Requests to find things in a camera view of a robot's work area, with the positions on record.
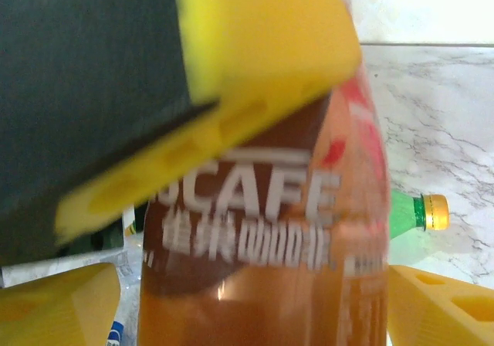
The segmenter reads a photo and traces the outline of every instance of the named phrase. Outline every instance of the bottle label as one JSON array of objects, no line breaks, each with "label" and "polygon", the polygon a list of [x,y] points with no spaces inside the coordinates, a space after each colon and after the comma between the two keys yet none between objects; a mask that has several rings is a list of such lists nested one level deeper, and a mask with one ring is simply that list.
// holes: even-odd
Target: bottle label
[{"label": "bottle label", "polygon": [[[340,176],[316,171],[308,176],[308,151],[240,148],[170,185],[151,203],[166,210],[162,248],[195,258],[256,266],[302,263],[320,270],[330,262],[333,206]],[[216,185],[200,193],[206,179]],[[267,185],[262,189],[262,180]],[[304,209],[290,213],[303,201]],[[144,254],[152,267],[154,251]]]},{"label": "bottle label", "polygon": [[341,86],[340,92],[348,102],[350,116],[357,127],[360,143],[372,161],[377,179],[386,182],[386,160],[364,66],[360,67],[353,79]]}]

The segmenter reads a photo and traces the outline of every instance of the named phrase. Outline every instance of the marble surface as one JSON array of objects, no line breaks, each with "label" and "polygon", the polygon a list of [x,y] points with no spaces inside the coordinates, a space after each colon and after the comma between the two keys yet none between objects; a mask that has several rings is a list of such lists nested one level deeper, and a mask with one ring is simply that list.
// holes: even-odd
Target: marble surface
[{"label": "marble surface", "polygon": [[[446,195],[452,225],[391,242],[390,262],[494,288],[494,49],[365,46],[393,186]],[[5,268],[5,285],[104,260],[108,253]],[[134,344],[138,290],[125,294]]]}]

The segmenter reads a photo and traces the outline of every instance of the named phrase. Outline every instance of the green bottle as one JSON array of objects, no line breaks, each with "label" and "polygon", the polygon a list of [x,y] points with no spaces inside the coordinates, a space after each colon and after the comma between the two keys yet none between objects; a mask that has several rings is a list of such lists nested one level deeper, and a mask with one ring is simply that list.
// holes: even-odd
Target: green bottle
[{"label": "green bottle", "polygon": [[391,239],[414,228],[447,229],[448,201],[443,195],[423,195],[415,198],[393,189],[389,226]]}]

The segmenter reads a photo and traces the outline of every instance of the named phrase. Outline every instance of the yellow plastic block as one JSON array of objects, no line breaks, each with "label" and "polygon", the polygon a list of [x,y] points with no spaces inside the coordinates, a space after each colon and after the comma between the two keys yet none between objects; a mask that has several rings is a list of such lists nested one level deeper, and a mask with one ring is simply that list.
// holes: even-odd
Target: yellow plastic block
[{"label": "yellow plastic block", "polygon": [[387,329],[394,346],[493,346],[494,290],[390,266]]},{"label": "yellow plastic block", "polygon": [[109,263],[0,290],[0,344],[104,346],[119,299]]},{"label": "yellow plastic block", "polygon": [[341,0],[179,0],[188,85],[217,109],[70,192],[59,243],[100,229],[127,206],[248,140],[334,85],[361,61]]}]

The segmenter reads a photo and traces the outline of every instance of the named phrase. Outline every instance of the bottle neck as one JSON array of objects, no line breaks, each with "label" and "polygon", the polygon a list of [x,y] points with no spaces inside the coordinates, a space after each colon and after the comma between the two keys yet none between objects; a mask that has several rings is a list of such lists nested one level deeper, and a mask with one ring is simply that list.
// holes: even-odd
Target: bottle neck
[{"label": "bottle neck", "polygon": [[425,230],[425,203],[422,197],[414,198],[415,225]]}]

